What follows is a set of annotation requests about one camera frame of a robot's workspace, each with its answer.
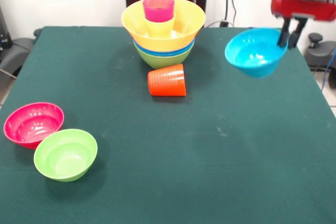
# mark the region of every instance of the yellow cup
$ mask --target yellow cup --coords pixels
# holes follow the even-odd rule
[[[144,18],[144,22],[149,37],[170,38],[172,36],[175,17],[165,22],[152,22]]]

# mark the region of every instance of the orange cup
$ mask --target orange cup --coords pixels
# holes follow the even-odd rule
[[[186,96],[183,65],[178,64],[149,72],[148,87],[151,95]]]

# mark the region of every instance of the cup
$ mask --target cup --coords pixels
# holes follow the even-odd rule
[[[186,96],[183,65],[153,70],[148,73],[149,93],[154,96]]]
[[[142,2],[145,17],[151,22],[161,23],[174,16],[174,0],[144,0]]]
[[[148,35],[153,38],[171,38],[175,18],[171,18],[165,22],[152,22],[145,18],[145,26]]]

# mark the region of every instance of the light green bowl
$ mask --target light green bowl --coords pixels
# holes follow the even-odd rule
[[[88,132],[62,130],[48,136],[38,145],[34,164],[42,175],[61,182],[70,182],[87,172],[97,151],[97,142]]]
[[[140,54],[141,58],[152,68],[154,69],[159,69],[159,68],[165,68],[165,67],[170,67],[173,65],[177,65],[182,63],[190,54],[191,49],[193,48],[194,45],[192,45],[192,47],[179,55],[175,55],[175,56],[154,56],[154,55],[150,55],[147,54],[143,51],[141,51],[141,49],[139,47],[136,46],[136,44],[134,43],[135,48],[137,49],[138,53]]]

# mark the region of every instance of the pink bowl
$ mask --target pink bowl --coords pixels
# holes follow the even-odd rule
[[[145,17],[151,22],[166,22],[174,16],[174,0],[144,0]]]
[[[59,131],[64,113],[59,106],[36,102],[14,111],[4,124],[5,136],[23,147],[36,149],[47,136]]]

